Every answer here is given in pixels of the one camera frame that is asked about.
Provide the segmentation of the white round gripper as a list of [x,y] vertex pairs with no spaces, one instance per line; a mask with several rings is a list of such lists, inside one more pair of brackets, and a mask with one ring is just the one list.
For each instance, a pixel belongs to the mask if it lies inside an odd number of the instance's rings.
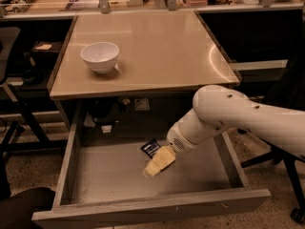
[[154,177],[175,161],[175,153],[187,154],[196,148],[194,125],[188,122],[175,122],[167,133],[170,146],[162,146],[143,171],[145,177]]

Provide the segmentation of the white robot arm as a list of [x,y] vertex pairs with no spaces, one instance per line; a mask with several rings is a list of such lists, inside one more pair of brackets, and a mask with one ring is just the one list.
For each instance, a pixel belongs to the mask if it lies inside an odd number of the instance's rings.
[[230,128],[241,129],[302,160],[305,112],[260,104],[247,95],[218,85],[207,85],[193,96],[193,107],[167,133],[167,144],[157,150],[143,174],[153,177],[169,167],[178,154],[187,154]]

